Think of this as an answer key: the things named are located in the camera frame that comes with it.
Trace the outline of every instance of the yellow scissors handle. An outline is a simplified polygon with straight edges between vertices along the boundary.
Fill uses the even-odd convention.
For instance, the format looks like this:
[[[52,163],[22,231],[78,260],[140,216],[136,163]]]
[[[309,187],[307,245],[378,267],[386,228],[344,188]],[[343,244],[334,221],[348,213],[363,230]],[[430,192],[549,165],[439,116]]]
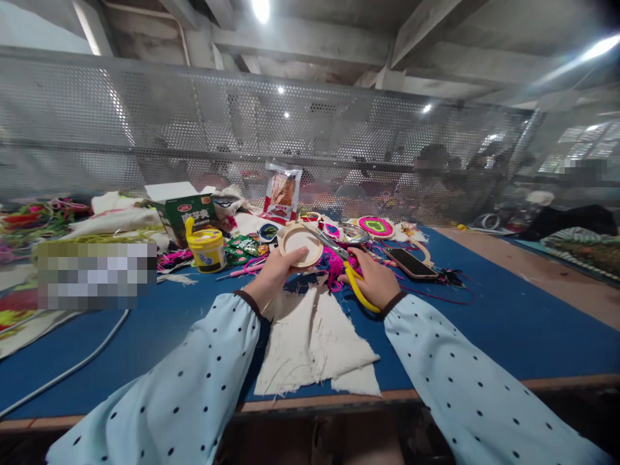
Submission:
[[[360,287],[357,285],[357,280],[359,279],[363,281],[364,279],[351,267],[349,262],[344,262],[344,271],[349,278],[349,283],[353,288],[353,293],[355,293],[355,296],[359,299],[362,305],[373,313],[381,313],[379,307],[375,307],[373,304],[368,302],[366,297],[364,297],[364,295],[360,291]]]

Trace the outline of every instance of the metal mesh fence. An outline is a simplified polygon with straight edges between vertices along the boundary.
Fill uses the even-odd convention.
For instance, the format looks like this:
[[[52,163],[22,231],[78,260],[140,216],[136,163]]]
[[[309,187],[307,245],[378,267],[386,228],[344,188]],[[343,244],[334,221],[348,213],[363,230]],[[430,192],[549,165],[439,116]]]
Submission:
[[[236,183],[276,158],[335,216],[466,220],[517,172],[539,115],[394,92],[0,48],[0,198]]]

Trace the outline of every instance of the dark cuff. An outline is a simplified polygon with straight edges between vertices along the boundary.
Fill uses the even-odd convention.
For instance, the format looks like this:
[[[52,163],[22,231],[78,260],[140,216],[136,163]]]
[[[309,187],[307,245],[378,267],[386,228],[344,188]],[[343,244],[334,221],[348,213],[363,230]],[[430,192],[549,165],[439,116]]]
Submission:
[[[387,305],[385,306],[385,308],[383,308],[383,310],[381,310],[381,316],[383,316],[384,318],[388,315],[388,313],[390,313],[392,311],[392,308],[396,307],[396,305],[404,298],[407,297],[409,294],[407,294],[404,291],[399,292],[398,294],[396,294],[396,297],[394,297],[392,300],[390,300]]]
[[[243,300],[245,300],[245,303],[250,306],[250,308],[252,309],[252,311],[254,313],[256,313],[256,316],[259,319],[262,318],[262,315],[260,314],[260,309],[258,308],[258,305],[256,305],[256,302],[254,301],[254,299],[252,298],[252,296],[250,294],[248,294],[245,291],[235,291],[235,292],[233,292],[233,294],[238,295]]]

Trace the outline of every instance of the person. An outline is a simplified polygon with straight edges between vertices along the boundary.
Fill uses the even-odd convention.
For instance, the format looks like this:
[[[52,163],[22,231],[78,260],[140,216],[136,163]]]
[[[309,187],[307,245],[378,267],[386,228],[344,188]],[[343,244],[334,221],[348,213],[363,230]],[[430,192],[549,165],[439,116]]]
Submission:
[[[258,342],[261,311],[307,250],[271,253],[245,289],[208,315],[148,373],[92,410],[48,451],[50,465],[211,464]],[[366,298],[459,464],[590,464],[611,458],[566,425],[438,310],[403,293],[358,249]],[[339,278],[347,282],[346,276]]]

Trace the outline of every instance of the scissor blade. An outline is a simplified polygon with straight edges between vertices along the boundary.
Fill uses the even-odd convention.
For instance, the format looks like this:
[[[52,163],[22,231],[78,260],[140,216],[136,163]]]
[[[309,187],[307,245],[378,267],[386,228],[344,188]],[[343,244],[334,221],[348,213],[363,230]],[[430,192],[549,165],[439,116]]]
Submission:
[[[334,251],[336,255],[338,255],[345,262],[349,260],[349,253],[336,244],[332,239],[327,237],[323,232],[313,231],[312,228],[309,228],[304,223],[302,225],[306,228],[306,230],[312,234],[315,238],[319,239],[324,245],[328,246],[330,249]]]

